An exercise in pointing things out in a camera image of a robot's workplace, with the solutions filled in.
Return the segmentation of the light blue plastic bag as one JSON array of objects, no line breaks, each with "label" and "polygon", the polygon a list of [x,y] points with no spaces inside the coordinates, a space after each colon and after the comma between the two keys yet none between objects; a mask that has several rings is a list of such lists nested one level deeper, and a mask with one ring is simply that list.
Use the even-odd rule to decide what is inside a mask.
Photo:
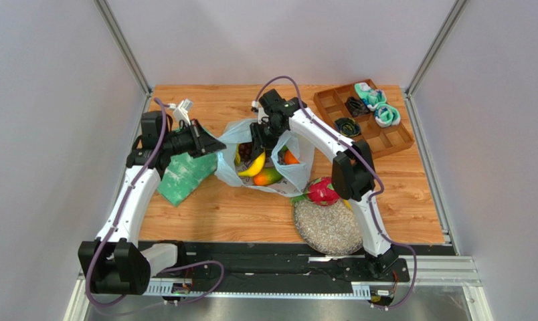
[{"label": "light blue plastic bag", "polygon": [[[235,164],[237,147],[239,143],[251,142],[250,125],[255,122],[253,118],[237,120],[228,123],[222,135],[218,138],[227,148],[217,152],[217,169],[215,176],[231,187],[247,187],[267,193],[277,193],[284,197],[300,195],[308,185],[311,176],[315,147],[298,134],[285,132],[279,139],[276,147],[266,153],[265,168],[275,167],[283,179],[268,186],[256,186],[252,177],[239,177],[238,172],[246,170],[249,162]],[[286,165],[283,156],[286,151],[299,160],[299,164]]]}]

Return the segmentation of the red fake dragon fruit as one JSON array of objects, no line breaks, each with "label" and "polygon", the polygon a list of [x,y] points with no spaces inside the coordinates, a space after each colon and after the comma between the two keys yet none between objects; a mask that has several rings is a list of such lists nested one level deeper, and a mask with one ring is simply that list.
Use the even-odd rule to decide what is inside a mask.
[{"label": "red fake dragon fruit", "polygon": [[326,207],[334,205],[340,200],[340,196],[334,190],[332,177],[319,177],[311,181],[301,195],[291,198],[295,204],[300,201],[309,201],[315,205]]}]

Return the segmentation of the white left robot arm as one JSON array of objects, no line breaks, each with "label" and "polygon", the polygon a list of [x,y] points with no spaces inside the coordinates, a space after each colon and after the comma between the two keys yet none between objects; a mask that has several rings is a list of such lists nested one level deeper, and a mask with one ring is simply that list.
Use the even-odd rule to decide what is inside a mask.
[{"label": "white left robot arm", "polygon": [[78,259],[89,294],[142,295],[152,277],[174,267],[180,242],[156,243],[139,249],[139,233],[150,200],[173,156],[209,155],[226,145],[197,120],[172,130],[172,117],[146,112],[141,134],[126,160],[124,180],[112,211],[93,241],[83,241]]}]

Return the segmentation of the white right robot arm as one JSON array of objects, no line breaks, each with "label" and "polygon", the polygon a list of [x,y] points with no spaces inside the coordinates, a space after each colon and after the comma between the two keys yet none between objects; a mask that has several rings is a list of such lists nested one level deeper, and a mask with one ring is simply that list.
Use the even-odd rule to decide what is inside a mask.
[{"label": "white right robot arm", "polygon": [[332,186],[348,201],[362,234],[362,248],[368,255],[367,269],[385,274],[398,254],[387,238],[376,199],[379,182],[364,140],[354,141],[334,131],[299,98],[285,100],[275,90],[258,94],[252,103],[257,122],[251,125],[252,158],[273,149],[286,132],[295,133],[319,149],[332,164]]}]

